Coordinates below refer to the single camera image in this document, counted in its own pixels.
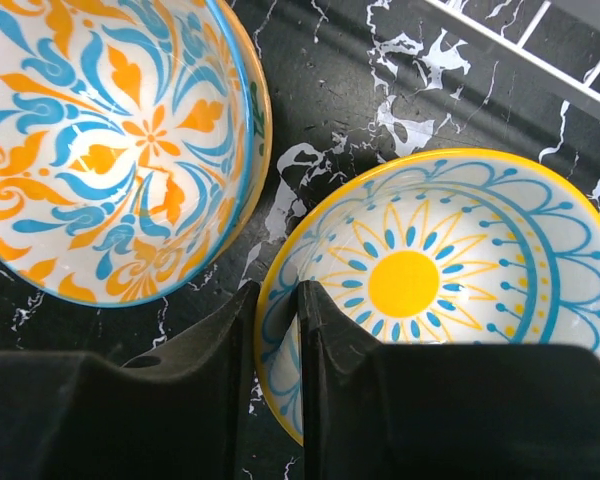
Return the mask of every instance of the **blue rim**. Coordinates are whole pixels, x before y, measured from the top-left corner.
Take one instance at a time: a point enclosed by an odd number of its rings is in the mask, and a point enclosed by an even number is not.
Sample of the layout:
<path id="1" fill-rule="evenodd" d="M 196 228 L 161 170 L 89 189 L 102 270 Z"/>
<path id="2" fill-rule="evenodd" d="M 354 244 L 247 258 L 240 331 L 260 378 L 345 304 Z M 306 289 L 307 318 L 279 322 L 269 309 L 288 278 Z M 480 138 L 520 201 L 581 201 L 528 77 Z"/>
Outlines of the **blue rim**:
<path id="1" fill-rule="evenodd" d="M 229 215 L 229 221 L 227 221 L 224 231 L 222 232 L 222 234 L 220 234 L 220 236 L 218 236 L 215 244 L 213 245 L 212 248 L 209 249 L 209 252 L 204 257 L 202 262 L 200 262 L 199 266 L 194 268 L 191 271 L 191 274 L 189 274 L 182 281 L 177 282 L 177 283 L 171 285 L 170 287 L 165 288 L 164 290 L 158 292 L 155 295 L 152 295 L 151 297 L 145 297 L 145 298 L 141 298 L 139 300 L 135 300 L 133 302 L 126 302 L 126 303 L 87 303 L 87 302 L 81 302 L 80 300 L 75 300 L 73 298 L 65 297 L 64 295 L 60 295 L 55 290 L 51 290 L 49 288 L 42 287 L 40 285 L 33 283 L 31 280 L 29 280 L 28 278 L 21 275 L 20 272 L 17 271 L 12 265 L 10 265 L 9 262 L 3 261 L 0 257 L 0 262 L 3 265 L 5 265 L 12 273 L 14 273 L 16 276 L 22 278 L 28 284 L 37 288 L 41 292 L 47 293 L 47 294 L 51 295 L 52 297 L 56 297 L 61 300 L 65 300 L 67 302 L 70 302 L 70 303 L 73 303 L 76 305 L 82 305 L 85 307 L 92 307 L 92 308 L 114 309 L 114 308 L 136 307 L 138 305 L 143 305 L 145 303 L 150 303 L 155 300 L 159 300 L 160 298 L 163 298 L 163 297 L 169 295 L 170 293 L 179 289 L 183 285 L 189 283 L 189 280 L 191 280 L 198 273 L 200 273 L 200 271 L 203 268 L 207 267 L 209 265 L 209 260 L 215 257 L 215 255 L 218 253 L 218 251 L 224 244 L 225 240 L 227 239 L 229 233 L 231 233 L 232 229 L 235 227 L 235 224 L 237 223 L 238 217 L 240 215 L 240 208 L 242 207 L 245 197 L 247 195 L 247 186 L 249 183 L 249 176 L 251 175 L 251 163 L 252 163 L 251 149 L 252 149 L 252 144 L 253 144 L 253 111 L 252 111 L 252 106 L 251 106 L 251 98 L 249 96 L 249 77 L 247 76 L 247 71 L 244 66 L 244 61 L 242 59 L 242 55 L 240 54 L 240 49 L 238 48 L 238 43 L 236 42 L 236 40 L 234 38 L 233 31 L 231 30 L 231 26 L 229 25 L 227 20 L 224 18 L 224 15 L 223 15 L 222 11 L 220 10 L 220 7 L 216 3 L 216 0 L 207 0 L 206 6 L 207 6 L 207 9 L 209 10 L 209 12 L 211 12 L 211 16 L 215 20 L 217 26 L 220 28 L 220 31 L 224 35 L 225 39 L 227 40 L 227 44 L 229 45 L 231 59 L 233 60 L 233 63 L 236 67 L 236 71 L 238 73 L 238 78 L 240 80 L 240 86 L 242 87 L 242 100 L 243 100 L 243 103 L 245 106 L 245 114 L 246 114 L 245 115 L 246 127 L 245 127 L 245 139 L 244 139 L 244 152 L 245 152 L 244 153 L 244 173 L 240 179 L 240 183 L 238 185 L 238 191 L 236 193 L 236 201 L 234 202 L 233 210 L 231 211 L 231 214 Z"/>

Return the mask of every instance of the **marble countertop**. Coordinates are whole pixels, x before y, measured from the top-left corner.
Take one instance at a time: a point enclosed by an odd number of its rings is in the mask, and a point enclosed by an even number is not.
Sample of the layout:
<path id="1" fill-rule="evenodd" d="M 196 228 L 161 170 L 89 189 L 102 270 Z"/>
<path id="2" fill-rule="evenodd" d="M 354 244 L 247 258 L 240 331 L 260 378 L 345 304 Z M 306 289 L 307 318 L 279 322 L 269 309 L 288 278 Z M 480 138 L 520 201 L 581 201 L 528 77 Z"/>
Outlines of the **marble countertop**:
<path id="1" fill-rule="evenodd" d="M 600 122 L 423 17 L 414 1 L 232 0 L 261 56 L 274 113 L 271 167 L 243 233 L 185 287 L 154 302 L 100 310 L 46 295 L 0 264 L 0 349 L 91 350 L 121 364 L 262 281 L 303 216 L 354 176 L 398 156 L 480 146 L 535 159 L 600 211 Z M 463 0 L 517 39 L 541 0 Z M 600 58 L 600 34 L 552 9 L 528 48 L 576 78 Z M 600 77 L 594 86 L 600 91 Z M 302 449 L 258 383 L 242 472 L 302 478 Z"/>

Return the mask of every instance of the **black plastic part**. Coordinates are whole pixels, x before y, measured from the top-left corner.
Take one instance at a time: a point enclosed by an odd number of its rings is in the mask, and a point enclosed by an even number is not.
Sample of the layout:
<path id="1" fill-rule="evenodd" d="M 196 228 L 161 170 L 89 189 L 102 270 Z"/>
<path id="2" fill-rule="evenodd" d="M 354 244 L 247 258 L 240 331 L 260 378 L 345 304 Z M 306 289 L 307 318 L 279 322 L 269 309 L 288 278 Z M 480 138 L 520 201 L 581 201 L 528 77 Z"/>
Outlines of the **black plastic part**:
<path id="1" fill-rule="evenodd" d="M 118 368 L 0 352 L 0 479 L 233 479 L 260 287 Z"/>
<path id="2" fill-rule="evenodd" d="M 305 478 L 600 478 L 600 361 L 558 345 L 385 345 L 298 294 Z"/>

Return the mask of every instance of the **white wire rack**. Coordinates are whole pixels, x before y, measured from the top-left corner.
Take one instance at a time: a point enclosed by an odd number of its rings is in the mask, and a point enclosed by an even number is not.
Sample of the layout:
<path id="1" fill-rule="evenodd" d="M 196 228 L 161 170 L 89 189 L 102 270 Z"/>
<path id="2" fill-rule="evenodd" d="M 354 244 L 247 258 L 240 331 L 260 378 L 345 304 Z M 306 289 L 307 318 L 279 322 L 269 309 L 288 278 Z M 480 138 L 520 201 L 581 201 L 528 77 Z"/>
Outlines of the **white wire rack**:
<path id="1" fill-rule="evenodd" d="M 600 74 L 600 60 L 580 81 L 524 48 L 551 7 L 564 10 L 600 32 L 600 0 L 545 1 L 515 43 L 463 14 L 459 9 L 460 3 L 461 0 L 420 0 L 420 6 L 444 28 L 490 54 L 526 69 L 549 91 L 600 120 L 600 93 L 592 88 Z"/>

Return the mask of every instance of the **ceramic dish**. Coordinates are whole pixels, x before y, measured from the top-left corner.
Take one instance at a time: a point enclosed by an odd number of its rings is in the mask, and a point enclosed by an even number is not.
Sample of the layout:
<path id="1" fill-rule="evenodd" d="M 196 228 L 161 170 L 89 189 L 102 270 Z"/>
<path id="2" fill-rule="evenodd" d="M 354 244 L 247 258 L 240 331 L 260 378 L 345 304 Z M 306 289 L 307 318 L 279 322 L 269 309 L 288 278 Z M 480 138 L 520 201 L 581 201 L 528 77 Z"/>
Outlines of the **ceramic dish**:
<path id="1" fill-rule="evenodd" d="M 229 237 L 222 245 L 218 255 L 222 253 L 229 245 L 233 243 L 247 224 L 253 211 L 256 208 L 264 181 L 267 178 L 269 170 L 269 160 L 271 159 L 271 145 L 273 141 L 273 120 L 271 114 L 271 99 L 267 89 L 267 81 L 264 76 L 264 70 L 260 64 L 260 59 L 256 49 L 251 43 L 249 34 L 244 29 L 240 20 L 233 13 L 231 7 L 223 0 L 218 1 L 222 8 L 231 30 L 235 35 L 240 53 L 249 77 L 249 91 L 251 92 L 251 106 L 253 109 L 253 150 L 251 155 L 251 174 L 247 185 L 247 194 L 240 210 L 238 223 L 231 230 Z"/>
<path id="2" fill-rule="evenodd" d="M 0 259 L 67 300 L 143 303 L 215 256 L 253 118 L 214 0 L 0 0 Z"/>
<path id="3" fill-rule="evenodd" d="M 308 279 L 385 342 L 563 343 L 600 357 L 600 216 L 562 177 L 513 155 L 389 162 L 294 230 L 260 294 L 255 355 L 267 403 L 298 442 L 296 320 L 286 326 Z"/>

